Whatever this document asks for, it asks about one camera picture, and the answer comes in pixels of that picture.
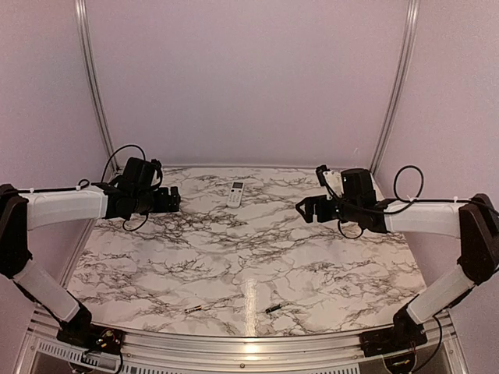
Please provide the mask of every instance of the marble surface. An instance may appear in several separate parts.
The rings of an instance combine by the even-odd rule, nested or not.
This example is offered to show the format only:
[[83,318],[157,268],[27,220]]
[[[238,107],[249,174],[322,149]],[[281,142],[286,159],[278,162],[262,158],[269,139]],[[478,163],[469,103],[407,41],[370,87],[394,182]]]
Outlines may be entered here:
[[[233,181],[246,183],[237,209],[225,205]],[[133,233],[121,220],[99,221],[90,236],[69,290],[94,322],[216,336],[326,333],[389,323],[424,287],[401,235],[348,240],[336,222],[303,221],[295,204],[324,194],[312,170],[175,169],[164,184],[179,187],[180,213],[151,215]]]

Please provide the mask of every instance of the remote control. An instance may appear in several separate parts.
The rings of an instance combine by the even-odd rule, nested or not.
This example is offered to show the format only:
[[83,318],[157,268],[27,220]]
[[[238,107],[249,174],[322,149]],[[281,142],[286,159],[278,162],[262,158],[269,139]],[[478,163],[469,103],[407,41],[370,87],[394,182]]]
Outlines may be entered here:
[[244,189],[244,183],[234,182],[230,192],[228,193],[227,206],[229,208],[238,208],[241,205],[242,190]]

